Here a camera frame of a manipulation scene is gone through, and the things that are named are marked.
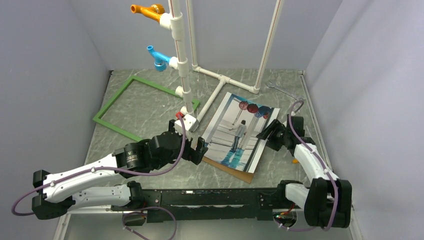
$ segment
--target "orange faucet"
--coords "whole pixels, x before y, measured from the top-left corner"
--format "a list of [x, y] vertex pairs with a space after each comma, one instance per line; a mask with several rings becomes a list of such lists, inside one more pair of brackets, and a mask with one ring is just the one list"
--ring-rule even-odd
[[153, 4], [151, 6], [131, 5], [133, 14], [143, 14], [149, 19], [153, 19], [159, 23], [161, 15], [165, 13], [165, 8], [161, 4]]

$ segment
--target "blue pants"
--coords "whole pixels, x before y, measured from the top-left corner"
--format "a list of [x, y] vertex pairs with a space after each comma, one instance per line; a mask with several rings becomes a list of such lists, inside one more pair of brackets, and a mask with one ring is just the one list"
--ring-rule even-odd
[[239, 145], [239, 136], [234, 136], [234, 142], [232, 143], [231, 150], [235, 151], [237, 149], [237, 146]]

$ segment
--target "marble table surface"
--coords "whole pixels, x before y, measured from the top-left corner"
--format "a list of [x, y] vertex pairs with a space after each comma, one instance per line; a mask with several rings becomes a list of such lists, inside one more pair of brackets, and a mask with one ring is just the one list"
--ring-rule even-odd
[[[231, 77], [242, 83], [253, 85], [256, 81], [257, 70], [255, 69], [218, 69], [219, 74]], [[180, 78], [176, 70], [167, 69], [163, 72], [154, 69], [142, 70], [115, 70], [112, 72], [107, 89], [104, 94], [103, 104], [122, 86], [131, 75], [144, 78], [158, 83], [166, 88], [175, 90], [180, 84]], [[199, 112], [204, 103], [218, 85], [218, 80], [201, 73], [189, 73], [190, 86], [193, 97], [200, 100]], [[218, 105], [227, 92], [239, 95], [258, 104], [280, 108], [278, 119], [283, 122], [290, 105], [294, 100], [282, 92], [266, 87], [268, 80], [275, 80], [284, 89], [301, 97], [306, 96], [301, 78], [296, 70], [267, 70], [263, 75], [262, 87], [259, 94], [253, 94], [231, 84], [226, 84], [216, 97], [212, 106], [201, 121], [197, 131], [201, 136], [206, 126], [214, 115]], [[165, 92], [150, 86], [133, 81], [125, 92], [110, 107], [102, 117], [122, 129], [140, 136], [143, 139], [159, 135], [168, 129], [168, 122], [175, 118], [183, 106], [178, 99]], [[299, 115], [304, 117], [306, 135], [316, 140], [318, 151], [322, 154], [309, 104], [306, 102]], [[96, 124], [90, 147], [87, 154], [86, 164], [92, 163], [123, 147], [133, 140]], [[106, 186], [124, 184], [128, 181], [141, 183], [144, 189], [210, 189], [210, 188], [266, 188], [276, 187], [281, 180], [301, 181], [305, 176], [300, 164], [292, 163], [293, 157], [289, 151], [282, 148], [274, 151], [265, 148], [259, 164], [256, 168], [251, 184], [241, 181], [234, 176], [221, 171], [205, 162], [199, 165], [185, 160], [167, 174], [160, 176], [135, 176], [119, 182], [108, 182]]]

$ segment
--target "balloon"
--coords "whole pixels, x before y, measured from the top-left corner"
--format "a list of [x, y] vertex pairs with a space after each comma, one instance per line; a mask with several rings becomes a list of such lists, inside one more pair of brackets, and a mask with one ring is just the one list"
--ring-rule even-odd
[[254, 116], [255, 116], [255, 117], [257, 117], [257, 118], [261, 118], [263, 115], [262, 115], [259, 111], [257, 111], [257, 112], [254, 114]]
[[241, 102], [238, 104], [238, 107], [239, 107], [241, 110], [246, 110], [246, 109], [248, 108], [248, 105], [249, 105], [249, 103], [248, 103], [247, 101], [241, 101]]
[[251, 103], [247, 106], [247, 111], [251, 114], [255, 114], [258, 111], [258, 109], [259, 109], [258, 106], [256, 104], [253, 104], [253, 103]]
[[271, 112], [271, 108], [268, 106], [260, 106], [258, 112], [262, 115], [267, 115]]

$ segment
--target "white wall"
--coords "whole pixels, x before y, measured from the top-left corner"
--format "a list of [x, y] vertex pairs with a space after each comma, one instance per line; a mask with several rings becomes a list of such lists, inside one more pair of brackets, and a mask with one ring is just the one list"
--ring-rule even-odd
[[[168, 30], [130, 11], [131, 4], [158, 3], [168, 12], [167, 0], [70, 1], [109, 69], [153, 68], [148, 45], [176, 55]], [[187, 20], [186, 3], [180, 2]], [[267, 67], [304, 70], [341, 2], [285, 0]], [[208, 69], [259, 68], [275, 5], [276, 0], [194, 0], [199, 65]], [[190, 59], [188, 31], [186, 39]]]
[[[84, 164], [107, 82], [67, 0], [1, 1], [0, 239], [53, 239], [58, 219], [13, 216], [12, 203], [33, 189], [33, 172]], [[31, 210], [31, 197], [20, 212]]]
[[424, 1], [344, 0], [306, 70], [366, 240], [424, 236]]

